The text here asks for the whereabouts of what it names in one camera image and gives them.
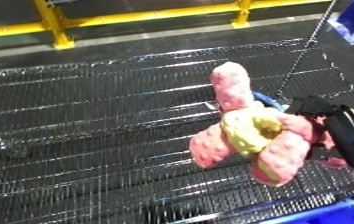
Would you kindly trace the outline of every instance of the metal grid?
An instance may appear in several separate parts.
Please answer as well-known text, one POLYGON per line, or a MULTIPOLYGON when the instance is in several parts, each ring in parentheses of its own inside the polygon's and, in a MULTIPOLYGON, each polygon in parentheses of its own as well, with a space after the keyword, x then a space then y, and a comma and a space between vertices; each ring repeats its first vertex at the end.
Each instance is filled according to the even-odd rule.
MULTIPOLYGON (((0 223, 251 223, 350 196, 346 169, 308 162, 287 186, 233 156, 203 170, 189 138, 219 120, 211 71, 245 66, 274 94, 305 39, 0 71, 0 223)), ((308 50, 284 96, 354 107, 354 87, 308 50)))

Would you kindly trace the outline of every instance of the plush toy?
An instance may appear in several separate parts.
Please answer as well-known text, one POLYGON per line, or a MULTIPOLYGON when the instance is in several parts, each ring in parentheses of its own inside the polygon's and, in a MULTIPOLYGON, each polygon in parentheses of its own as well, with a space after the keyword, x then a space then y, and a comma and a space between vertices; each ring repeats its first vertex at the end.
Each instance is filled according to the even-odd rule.
MULTIPOLYGON (((244 67, 227 62, 210 76, 221 121, 199 132, 189 143, 194 161, 203 168, 239 153, 250 159, 253 177, 264 184, 290 182, 314 144, 334 146, 322 119, 286 114, 256 101, 244 67)), ((330 166, 345 166, 340 159, 330 166)))

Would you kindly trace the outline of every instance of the blue bin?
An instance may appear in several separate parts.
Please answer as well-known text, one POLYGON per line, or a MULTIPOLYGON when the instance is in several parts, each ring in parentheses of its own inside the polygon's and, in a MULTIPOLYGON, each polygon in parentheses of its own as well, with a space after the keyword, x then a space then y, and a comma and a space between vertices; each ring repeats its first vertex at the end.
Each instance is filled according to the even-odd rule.
POLYGON ((283 216, 261 224, 354 224, 354 200, 283 216))

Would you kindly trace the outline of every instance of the yellow metal bar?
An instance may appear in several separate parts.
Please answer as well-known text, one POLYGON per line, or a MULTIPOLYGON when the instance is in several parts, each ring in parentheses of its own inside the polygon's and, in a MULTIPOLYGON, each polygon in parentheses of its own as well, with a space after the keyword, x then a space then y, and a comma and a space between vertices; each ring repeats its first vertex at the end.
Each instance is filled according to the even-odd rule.
POLYGON ((97 25, 108 25, 116 23, 127 23, 135 21, 146 21, 155 19, 166 19, 182 16, 204 15, 211 13, 233 12, 238 11, 239 7, 236 3, 222 4, 213 6, 202 6, 182 9, 168 9, 152 12, 136 12, 116 15, 104 15, 88 18, 64 19, 64 25, 68 28, 86 27, 97 25))
POLYGON ((54 47, 59 50, 73 48, 75 45, 74 41, 64 31, 62 24, 64 16, 61 10, 57 7, 48 7, 45 0, 35 0, 35 4, 43 18, 43 23, 48 25, 54 35, 54 47))
POLYGON ((233 22, 233 26, 234 28, 241 28, 249 25, 247 22, 248 16, 250 10, 253 9, 329 1, 331 0, 238 0, 237 2, 231 4, 68 19, 63 16, 60 8, 49 8, 47 7, 45 0, 35 0, 35 4, 43 18, 43 22, 0 26, 0 36, 51 31, 55 37, 54 46, 57 49, 67 49, 74 47, 74 41, 66 35, 66 28, 127 23, 223 12, 238 12, 238 17, 233 22))
POLYGON ((43 32, 48 30, 42 23, 27 23, 11 26, 0 26, 0 36, 43 32))
POLYGON ((239 0, 238 5, 239 5, 239 12, 238 12, 238 17, 232 21, 232 27, 237 29, 237 28, 244 28, 248 27, 248 18, 249 18, 249 7, 250 4, 252 3, 252 0, 239 0))
POLYGON ((257 0, 252 1, 249 9, 263 9, 289 5, 301 5, 320 2, 330 2, 331 0, 257 0))

